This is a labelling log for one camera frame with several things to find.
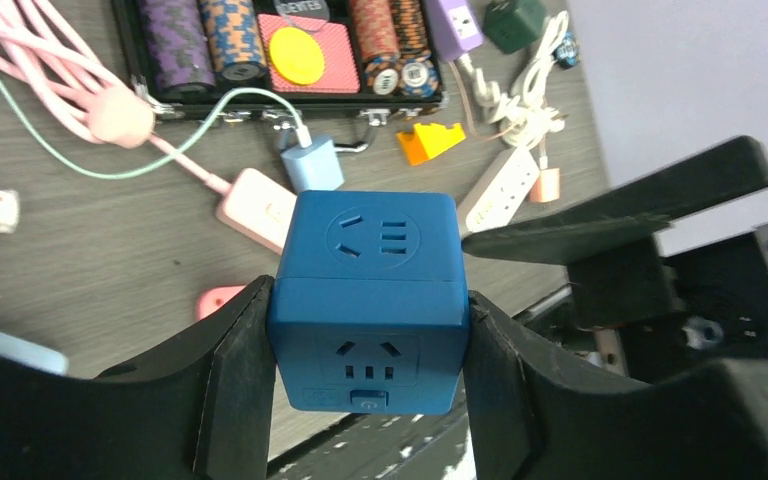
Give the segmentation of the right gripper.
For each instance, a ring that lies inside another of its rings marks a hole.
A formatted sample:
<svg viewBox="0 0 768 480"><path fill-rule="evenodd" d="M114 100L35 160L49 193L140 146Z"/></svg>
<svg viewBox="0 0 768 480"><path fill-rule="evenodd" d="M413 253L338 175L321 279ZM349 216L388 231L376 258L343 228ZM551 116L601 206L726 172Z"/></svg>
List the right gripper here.
<svg viewBox="0 0 768 480"><path fill-rule="evenodd" d="M767 152L742 135L555 213L470 234L462 249L480 258L569 265L578 326L622 327L679 311L655 233L767 188Z"/></svg>

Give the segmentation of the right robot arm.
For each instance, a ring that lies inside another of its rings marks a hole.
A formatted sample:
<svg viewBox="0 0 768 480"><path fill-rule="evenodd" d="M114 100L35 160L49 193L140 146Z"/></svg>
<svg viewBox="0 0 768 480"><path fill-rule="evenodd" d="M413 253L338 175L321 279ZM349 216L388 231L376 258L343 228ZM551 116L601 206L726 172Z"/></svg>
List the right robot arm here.
<svg viewBox="0 0 768 480"><path fill-rule="evenodd" d="M762 143L737 136L596 197L464 238L482 258L565 268L570 325L612 333L629 364L768 341L768 223L667 256L676 221L768 189Z"/></svg>

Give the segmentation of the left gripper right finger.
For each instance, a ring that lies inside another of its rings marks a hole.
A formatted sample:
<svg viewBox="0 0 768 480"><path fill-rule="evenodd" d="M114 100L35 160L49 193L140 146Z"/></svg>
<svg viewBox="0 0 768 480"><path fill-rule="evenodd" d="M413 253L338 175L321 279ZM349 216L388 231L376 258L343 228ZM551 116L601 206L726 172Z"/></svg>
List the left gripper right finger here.
<svg viewBox="0 0 768 480"><path fill-rule="evenodd" d="M469 297L463 366L481 479L768 479L768 359L649 385Z"/></svg>

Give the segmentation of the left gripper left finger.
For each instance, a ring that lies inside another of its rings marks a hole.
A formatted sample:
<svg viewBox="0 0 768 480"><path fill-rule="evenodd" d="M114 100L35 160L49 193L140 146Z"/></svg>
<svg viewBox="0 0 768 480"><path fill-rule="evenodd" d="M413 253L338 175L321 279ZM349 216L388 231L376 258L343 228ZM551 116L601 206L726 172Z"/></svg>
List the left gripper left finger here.
<svg viewBox="0 0 768 480"><path fill-rule="evenodd" d="M0 479L263 479L273 280L93 379L0 357Z"/></svg>

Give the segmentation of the blue cube socket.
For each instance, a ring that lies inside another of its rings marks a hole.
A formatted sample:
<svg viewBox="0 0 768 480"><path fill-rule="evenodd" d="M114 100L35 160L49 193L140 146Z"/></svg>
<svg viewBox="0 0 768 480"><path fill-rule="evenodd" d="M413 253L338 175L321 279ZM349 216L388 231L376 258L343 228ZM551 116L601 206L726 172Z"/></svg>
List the blue cube socket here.
<svg viewBox="0 0 768 480"><path fill-rule="evenodd" d="M449 412L470 340L453 198L301 193L267 327L297 410Z"/></svg>

